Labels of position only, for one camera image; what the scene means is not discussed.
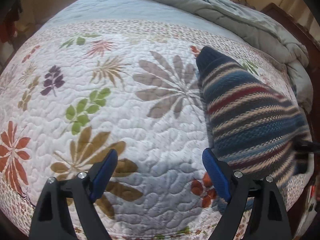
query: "floral quilt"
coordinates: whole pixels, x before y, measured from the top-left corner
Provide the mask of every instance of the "floral quilt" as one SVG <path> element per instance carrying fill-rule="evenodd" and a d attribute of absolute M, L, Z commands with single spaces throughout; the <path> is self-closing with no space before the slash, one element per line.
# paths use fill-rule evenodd
<path fill-rule="evenodd" d="M 0 76 L 5 215 L 27 235 L 47 178 L 73 178 L 113 148 L 118 165 L 95 203 L 113 239 L 206 240 L 225 203 L 201 159 L 210 136 L 195 59 L 205 45 L 296 103 L 285 68 L 257 49 L 204 31 L 99 20 L 37 32 Z M 287 208 L 304 180 L 294 176 L 282 191 Z M 68 204 L 77 237 L 86 239 L 72 199 Z"/>

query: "silver bolt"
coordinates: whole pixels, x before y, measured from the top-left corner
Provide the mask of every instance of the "silver bolt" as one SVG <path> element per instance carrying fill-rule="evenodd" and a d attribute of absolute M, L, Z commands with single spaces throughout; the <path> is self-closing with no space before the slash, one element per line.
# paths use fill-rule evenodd
<path fill-rule="evenodd" d="M 47 182 L 51 184 L 51 183 L 53 183 L 55 180 L 56 180 L 55 177 L 50 177 L 50 178 L 47 180 Z"/>
<path fill-rule="evenodd" d="M 271 177 L 271 176 L 266 176 L 266 181 L 267 181 L 267 182 L 273 182 L 273 177 Z"/>
<path fill-rule="evenodd" d="M 234 175 L 235 175 L 237 178 L 241 178 L 243 174 L 242 174 L 241 171 L 235 171 Z"/>
<path fill-rule="evenodd" d="M 80 179 L 84 179 L 86 176 L 87 176 L 87 173 L 84 172 L 84 171 L 82 171 L 82 172 L 80 172 L 80 173 L 78 174 L 78 178 L 80 178 Z"/>

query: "bed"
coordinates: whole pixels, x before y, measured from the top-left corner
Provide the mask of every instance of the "bed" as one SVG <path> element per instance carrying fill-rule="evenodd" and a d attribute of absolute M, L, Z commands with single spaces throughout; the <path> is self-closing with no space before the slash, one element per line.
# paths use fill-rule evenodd
<path fill-rule="evenodd" d="M 114 148 L 118 166 L 95 204 L 113 239 L 210 236 L 225 202 L 201 160 L 211 146 L 195 61 L 205 45 L 310 111 L 312 87 L 297 87 L 288 75 L 291 58 L 276 61 L 279 55 L 221 23 L 165 3 L 79 0 L 25 42 L 2 73 L 0 207 L 25 235 L 48 177 L 72 178 Z M 303 71 L 307 57 L 296 44 L 292 61 Z M 313 166 L 310 156 L 307 172 L 281 188 L 287 210 Z M 68 204 L 77 237 L 86 239 Z"/>

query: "blue rubber pad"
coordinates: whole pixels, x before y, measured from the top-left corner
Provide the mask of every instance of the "blue rubber pad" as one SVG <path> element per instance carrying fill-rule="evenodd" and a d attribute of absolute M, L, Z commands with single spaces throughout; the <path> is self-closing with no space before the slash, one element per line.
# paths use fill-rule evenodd
<path fill-rule="evenodd" d="M 118 154 L 117 151 L 111 149 L 108 153 L 107 158 L 103 160 L 103 165 L 101 166 L 98 174 L 92 181 L 92 190 L 90 193 L 90 199 L 95 202 L 96 199 L 101 198 L 104 193 L 106 186 L 118 164 Z"/>
<path fill-rule="evenodd" d="M 227 178 L 224 176 L 220 170 L 215 159 L 212 157 L 212 152 L 209 148 L 205 149 L 202 153 L 202 162 L 207 170 L 207 173 L 214 185 L 215 190 L 219 197 L 223 198 L 225 201 L 229 202 L 231 195 L 229 192 L 229 183 Z"/>

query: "purple leaf print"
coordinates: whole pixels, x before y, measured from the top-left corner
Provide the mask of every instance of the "purple leaf print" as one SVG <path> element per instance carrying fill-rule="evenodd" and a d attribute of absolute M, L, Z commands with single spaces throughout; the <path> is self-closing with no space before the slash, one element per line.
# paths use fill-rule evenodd
<path fill-rule="evenodd" d="M 60 67 L 57 67 L 54 65 L 52 68 L 50 68 L 49 72 L 44 76 L 46 80 L 44 81 L 43 86 L 45 87 L 44 90 L 42 90 L 40 93 L 43 96 L 46 96 L 50 93 L 52 90 L 54 96 L 56 97 L 56 92 L 54 88 L 61 87 L 65 82 L 63 81 L 63 74 L 61 74 Z"/>

